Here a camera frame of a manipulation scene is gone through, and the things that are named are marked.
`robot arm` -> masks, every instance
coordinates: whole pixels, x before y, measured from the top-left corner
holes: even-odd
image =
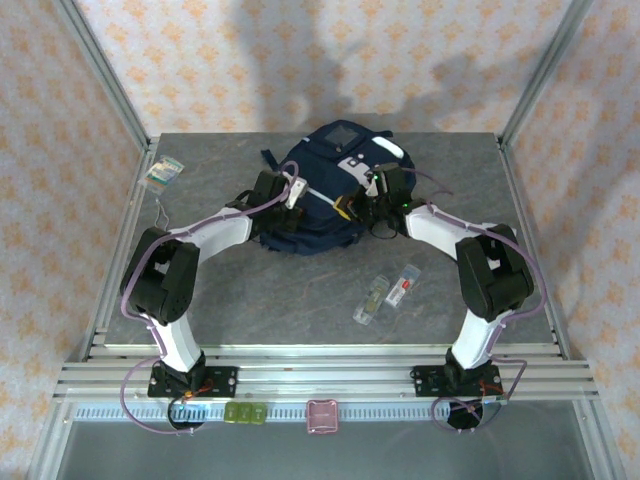
[[[341,197],[334,206],[345,218],[370,228],[386,221],[398,233],[423,241],[458,264],[460,287],[468,310],[458,339],[447,352],[445,374],[450,392],[473,384],[491,367],[490,344],[501,320],[533,293],[524,259],[486,235],[487,230],[515,242],[506,225],[473,224],[414,200],[397,164],[376,167],[372,185]]]
[[[254,189],[246,192],[246,201],[242,200],[246,197],[243,194],[214,216],[193,225],[169,232],[152,227],[142,234],[120,291],[124,295],[133,272],[151,245],[171,236],[152,252],[131,291],[128,305],[150,320],[160,337],[165,355],[159,373],[166,380],[163,383],[170,385],[172,395],[195,391],[206,380],[206,359],[193,338],[188,319],[198,266],[264,231],[275,227],[294,230],[301,213],[295,203],[306,191],[305,180],[296,178],[281,203],[260,208],[282,196],[291,180],[286,173],[263,171]]]

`patterned wall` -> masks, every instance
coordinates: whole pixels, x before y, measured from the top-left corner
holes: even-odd
[[[79,0],[161,132],[500,131],[569,0]]]
[[[640,472],[640,16],[594,2],[514,145],[575,348]]]
[[[82,338],[137,149],[51,0],[0,4],[0,478]]]

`black mount plate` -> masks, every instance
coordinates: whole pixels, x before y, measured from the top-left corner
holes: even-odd
[[[213,382],[213,388],[198,394],[202,398],[229,397],[236,396],[238,385],[238,367],[205,367],[203,384]],[[177,382],[167,372],[156,365],[151,369],[149,379],[149,398],[176,398],[186,392],[184,384]]]
[[[444,365],[413,367],[411,378],[413,378],[416,397],[483,397],[500,396],[504,393],[500,371],[495,365],[488,366],[482,376],[473,383],[459,385],[457,388],[453,388],[447,380]]]

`gray marble surface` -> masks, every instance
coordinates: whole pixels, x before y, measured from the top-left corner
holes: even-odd
[[[251,188],[265,168],[260,150],[276,158],[300,139],[299,133],[165,134],[158,157],[169,155],[185,170],[162,195],[171,227],[216,213]],[[473,222],[504,222],[520,228],[493,135],[488,133],[403,133],[396,143],[418,169],[427,171],[456,194],[438,196],[445,211]],[[436,190],[419,180],[414,196]],[[132,249],[153,225],[157,209],[145,195]],[[393,284],[406,264],[422,270],[399,308],[383,304],[363,326],[353,311],[377,275]],[[537,302],[537,295],[525,307]],[[217,255],[198,270],[191,304],[191,326],[202,345],[218,344],[380,344],[451,343],[464,319],[457,267],[441,252],[415,240],[365,236],[349,248],[313,257],[270,252],[248,242]],[[510,325],[501,342],[550,342],[544,315]],[[151,336],[114,309],[108,344],[150,344]]]

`clear plastic package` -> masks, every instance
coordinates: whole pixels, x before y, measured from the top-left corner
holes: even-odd
[[[405,294],[411,290],[411,287],[416,283],[419,276],[420,269],[418,267],[414,267],[413,265],[404,267],[400,278],[389,292],[389,295],[387,295],[385,302],[396,308]]]
[[[307,433],[325,435],[338,431],[338,402],[309,400],[307,402]]]
[[[182,165],[175,158],[162,155],[160,160],[154,163],[144,177],[138,183],[144,188],[158,196],[162,195],[164,189],[173,182],[180,172],[184,170]]]
[[[378,275],[364,296],[356,310],[353,312],[353,319],[362,325],[369,325],[376,312],[382,305],[384,296],[389,290],[389,280],[383,275]]]

